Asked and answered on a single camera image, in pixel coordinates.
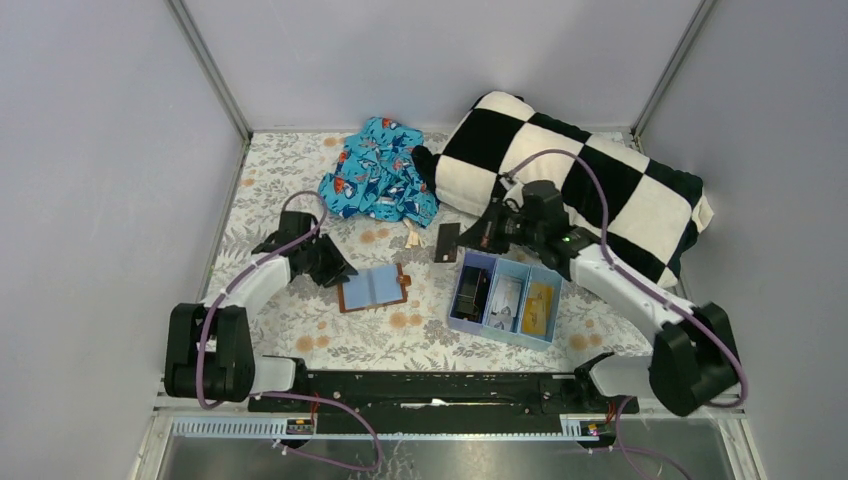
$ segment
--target checkered pillow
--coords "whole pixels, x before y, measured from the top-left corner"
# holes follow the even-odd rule
[[[481,97],[435,162],[416,161],[416,167],[441,201],[481,215],[497,175],[548,148],[580,156],[598,176],[609,204],[613,251],[660,286],[677,283],[680,255],[712,218],[699,177],[537,113],[503,92]],[[542,156],[516,177],[523,183],[552,180],[562,191],[571,223],[600,233],[601,203],[591,179],[572,158]]]

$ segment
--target crumpled cloth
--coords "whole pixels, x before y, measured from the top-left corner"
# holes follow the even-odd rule
[[[359,213],[389,222],[409,218],[426,227],[439,201],[412,163],[412,149],[423,142],[419,130],[371,118],[345,139],[335,172],[324,176],[318,193],[344,218]]]

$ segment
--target blue plastic box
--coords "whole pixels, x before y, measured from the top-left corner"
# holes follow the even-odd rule
[[[485,253],[476,252],[472,250],[465,251],[465,258],[463,259],[462,268],[460,269],[460,275],[462,275],[462,269],[466,266],[478,267],[486,270],[489,274],[489,284],[492,288],[489,289],[489,298],[486,301],[486,311],[483,315],[482,323],[475,323],[469,320],[465,320],[463,318],[456,318],[450,316],[450,312],[453,312],[454,306],[456,304],[456,296],[459,293],[459,278],[457,278],[456,288],[454,289],[453,301],[451,302],[450,310],[448,311],[448,325],[454,330],[459,330],[465,333],[470,333],[472,335],[479,335],[481,337],[490,338],[492,340],[497,340],[499,342],[510,343],[513,345],[520,345],[522,347],[532,348],[533,350],[545,350],[546,348],[551,346],[551,343],[554,339],[554,330],[556,329],[556,320],[557,320],[557,312],[559,311],[559,297],[562,292],[562,277],[554,272],[553,270],[549,270],[544,267],[539,266],[531,266],[523,263],[513,262],[512,260],[507,260],[504,258],[499,258],[493,255],[487,255]],[[494,294],[494,279],[499,275],[507,275],[510,277],[515,277],[520,279],[523,282],[521,289],[521,301],[518,306],[518,319],[515,325],[513,325],[513,331],[500,330],[497,328],[489,327],[487,325],[489,320],[489,303],[492,300],[492,295]],[[547,323],[547,332],[545,335],[529,335],[525,333],[521,333],[521,326],[524,315],[524,303],[527,298],[527,287],[530,283],[542,283],[545,285],[550,285],[553,287],[553,298],[551,299],[551,311],[548,318]]]

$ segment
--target tabletop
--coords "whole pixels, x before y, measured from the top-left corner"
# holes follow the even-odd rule
[[[623,143],[620,133],[605,135]],[[254,135],[209,291],[219,290],[247,265],[251,249],[276,230],[283,202],[291,194],[318,187],[334,168],[344,137],[340,132]],[[447,138],[444,133],[426,133],[425,145],[436,151]],[[310,197],[294,200],[289,208],[320,214]],[[322,232],[355,268],[403,265],[412,278],[407,303],[342,314],[336,288],[321,288],[300,276],[249,319],[254,351],[300,357],[312,369],[562,372],[604,351],[650,351],[630,322],[594,294],[569,283],[562,291],[553,344],[545,351],[450,329],[446,318],[462,256],[456,263],[433,263],[438,226],[459,222],[464,230],[474,220],[442,204],[433,223],[418,228],[422,244],[407,249],[409,230],[403,223],[362,215],[342,219],[331,213]],[[531,252],[517,247],[504,257],[539,263]]]

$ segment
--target table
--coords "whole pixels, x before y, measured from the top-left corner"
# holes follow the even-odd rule
[[[620,133],[607,135],[623,143]],[[220,290],[247,264],[250,250],[276,230],[286,198],[317,188],[335,166],[344,136],[340,132],[254,135],[209,291]],[[436,151],[447,138],[445,133],[427,133],[425,145]],[[320,214],[309,197],[293,201],[290,208]],[[434,264],[432,259],[438,225],[450,222],[461,223],[464,230],[474,217],[442,204],[433,223],[419,229],[423,245],[406,249],[409,232],[402,223],[330,214],[322,231],[354,267],[403,264],[412,277],[409,301],[341,314],[335,288],[324,289],[309,277],[298,277],[250,319],[254,351],[301,357],[313,369],[459,371],[570,371],[604,351],[634,355],[650,351],[639,331],[606,302],[570,284],[560,299],[554,342],[543,352],[448,328],[446,317],[462,257],[455,264]],[[538,263],[519,248],[505,257]]]

